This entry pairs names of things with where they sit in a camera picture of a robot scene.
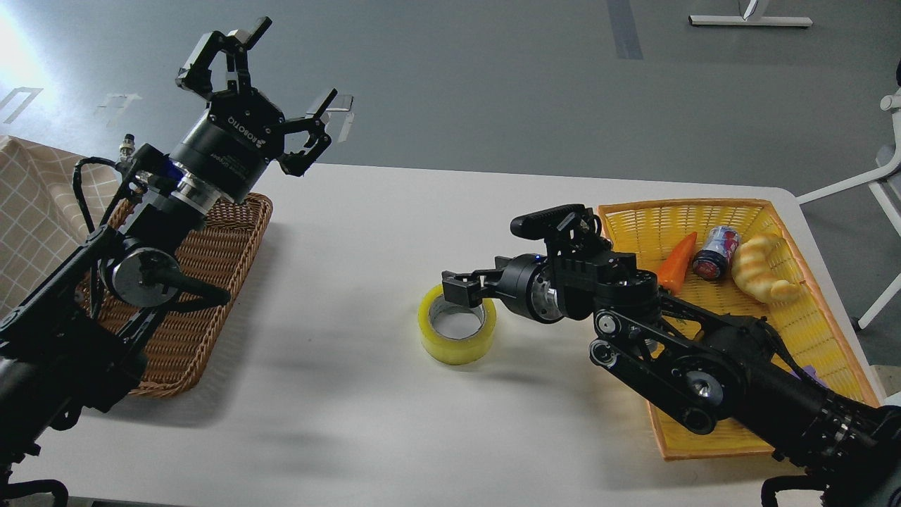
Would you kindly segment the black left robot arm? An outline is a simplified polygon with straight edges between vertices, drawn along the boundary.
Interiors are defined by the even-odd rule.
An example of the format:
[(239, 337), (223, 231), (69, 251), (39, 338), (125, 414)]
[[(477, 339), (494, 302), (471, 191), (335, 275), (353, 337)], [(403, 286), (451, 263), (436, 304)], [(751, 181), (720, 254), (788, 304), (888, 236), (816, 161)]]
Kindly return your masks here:
[(205, 113), (171, 153), (136, 149), (126, 135), (118, 161), (74, 166), (87, 239), (2, 320), (3, 505), (40, 494), (67, 505), (63, 482), (11, 482), (13, 466), (39, 455), (45, 430), (69, 430), (84, 408), (107, 412), (135, 389), (167, 315), (231, 301), (176, 257), (213, 207), (244, 202), (271, 163), (301, 177), (332, 144), (327, 111), (337, 90), (287, 118), (252, 86), (248, 54), (271, 25), (264, 16), (248, 31), (200, 38), (176, 84), (205, 99)]

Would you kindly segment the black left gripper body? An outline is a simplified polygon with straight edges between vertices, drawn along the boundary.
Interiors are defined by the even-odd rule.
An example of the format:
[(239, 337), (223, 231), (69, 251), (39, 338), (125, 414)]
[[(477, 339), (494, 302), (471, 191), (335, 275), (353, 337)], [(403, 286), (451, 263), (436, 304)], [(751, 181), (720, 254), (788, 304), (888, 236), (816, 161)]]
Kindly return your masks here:
[(185, 173), (241, 202), (282, 154), (283, 112), (261, 93), (216, 93), (170, 158)]

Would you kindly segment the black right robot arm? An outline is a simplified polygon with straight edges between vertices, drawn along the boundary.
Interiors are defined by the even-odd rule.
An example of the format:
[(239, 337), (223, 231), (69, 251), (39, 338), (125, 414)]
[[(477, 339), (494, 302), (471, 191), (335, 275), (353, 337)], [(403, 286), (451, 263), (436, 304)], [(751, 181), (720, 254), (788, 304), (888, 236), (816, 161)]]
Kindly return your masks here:
[(591, 318), (591, 362), (676, 423), (708, 435), (733, 418), (772, 446), (774, 459), (802, 468), (765, 480), (764, 506), (788, 490), (817, 491), (824, 506), (899, 504), (897, 406), (874, 408), (815, 381), (766, 318), (715, 314), (660, 289), (602, 228), (582, 204), (517, 216), (512, 234), (543, 241), (547, 253), (443, 272), (444, 299), (468, 308), (498, 299), (543, 324)]

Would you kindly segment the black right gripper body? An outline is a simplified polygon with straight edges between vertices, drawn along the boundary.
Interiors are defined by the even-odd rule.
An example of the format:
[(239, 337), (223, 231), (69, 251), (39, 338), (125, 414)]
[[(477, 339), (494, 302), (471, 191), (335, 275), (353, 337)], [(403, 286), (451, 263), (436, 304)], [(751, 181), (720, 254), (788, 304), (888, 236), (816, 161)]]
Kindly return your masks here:
[(495, 274), (486, 276), (489, 298), (498, 299), (516, 315), (541, 324), (563, 319), (556, 289), (550, 283), (550, 264), (536, 253), (512, 258), (496, 256)]

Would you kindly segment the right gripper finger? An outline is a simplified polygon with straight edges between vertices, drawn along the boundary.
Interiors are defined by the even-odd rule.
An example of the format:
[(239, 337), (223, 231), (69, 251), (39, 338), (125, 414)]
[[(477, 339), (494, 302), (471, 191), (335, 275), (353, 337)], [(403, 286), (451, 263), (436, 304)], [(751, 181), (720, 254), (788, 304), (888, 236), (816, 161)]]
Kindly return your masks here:
[(498, 298), (496, 286), (502, 276), (502, 270), (483, 269), (472, 273), (454, 273), (444, 270), (441, 273), (441, 288), (444, 301), (466, 308), (482, 305), (484, 299)]

